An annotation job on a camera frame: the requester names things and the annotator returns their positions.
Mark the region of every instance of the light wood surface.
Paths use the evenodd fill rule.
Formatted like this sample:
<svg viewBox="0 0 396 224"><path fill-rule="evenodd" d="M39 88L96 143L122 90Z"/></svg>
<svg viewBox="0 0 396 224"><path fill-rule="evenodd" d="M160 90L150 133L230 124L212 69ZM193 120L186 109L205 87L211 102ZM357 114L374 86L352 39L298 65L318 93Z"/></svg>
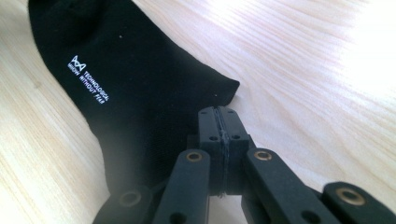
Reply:
<svg viewBox="0 0 396 224"><path fill-rule="evenodd" d="M306 185L346 181L396 211L392 1L135 1L176 43L241 81L235 109ZM0 220L91 223L101 148L35 48L26 0L0 1ZM246 223L238 197L209 223Z"/></svg>

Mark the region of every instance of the white logo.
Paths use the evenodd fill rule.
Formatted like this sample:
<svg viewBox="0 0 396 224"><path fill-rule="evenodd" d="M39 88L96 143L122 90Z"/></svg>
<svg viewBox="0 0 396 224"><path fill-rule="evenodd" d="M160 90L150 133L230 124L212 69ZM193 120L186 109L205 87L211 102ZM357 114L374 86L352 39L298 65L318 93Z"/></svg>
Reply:
<svg viewBox="0 0 396 224"><path fill-rule="evenodd" d="M78 55L76 55L73 59L72 62L70 62L67 67L76 75L78 76L81 71L87 66L85 63L80 63L78 61Z"/></svg>

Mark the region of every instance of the black garment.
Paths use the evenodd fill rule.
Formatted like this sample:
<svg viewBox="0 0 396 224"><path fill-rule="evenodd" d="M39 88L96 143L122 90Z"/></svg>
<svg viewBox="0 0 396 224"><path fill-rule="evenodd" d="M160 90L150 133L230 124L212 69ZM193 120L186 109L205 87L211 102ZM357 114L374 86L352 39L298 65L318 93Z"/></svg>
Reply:
<svg viewBox="0 0 396 224"><path fill-rule="evenodd" d="M239 86L173 43L131 0L30 0L41 56L103 150L112 194L168 177L197 112Z"/></svg>

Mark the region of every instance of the black fabric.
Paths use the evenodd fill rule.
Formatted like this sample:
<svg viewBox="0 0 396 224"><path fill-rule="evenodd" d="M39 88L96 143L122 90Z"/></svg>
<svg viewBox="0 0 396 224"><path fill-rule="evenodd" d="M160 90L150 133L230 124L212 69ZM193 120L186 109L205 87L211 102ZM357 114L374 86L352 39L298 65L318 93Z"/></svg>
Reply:
<svg viewBox="0 0 396 224"><path fill-rule="evenodd" d="M29 14L43 61L100 142L112 194L168 177L197 112L238 88L130 0L30 0Z"/></svg>

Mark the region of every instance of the wooden table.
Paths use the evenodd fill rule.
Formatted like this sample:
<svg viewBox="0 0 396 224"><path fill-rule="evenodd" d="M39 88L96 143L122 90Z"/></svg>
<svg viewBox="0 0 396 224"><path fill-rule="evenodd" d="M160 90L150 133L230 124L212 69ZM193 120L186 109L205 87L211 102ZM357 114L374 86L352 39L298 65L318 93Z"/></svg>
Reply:
<svg viewBox="0 0 396 224"><path fill-rule="evenodd" d="M0 1L0 219L90 223L108 197L101 148L43 64L27 1ZM358 185L396 211L396 14L391 1L135 1L241 87L259 147L306 185ZM244 223L240 198L209 223Z"/></svg>

